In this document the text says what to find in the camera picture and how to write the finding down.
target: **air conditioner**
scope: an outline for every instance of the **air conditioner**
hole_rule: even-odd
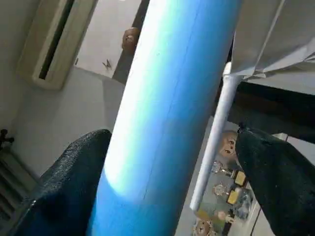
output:
[[[42,0],[18,62],[18,75],[43,89],[61,89],[94,4],[95,0]]]

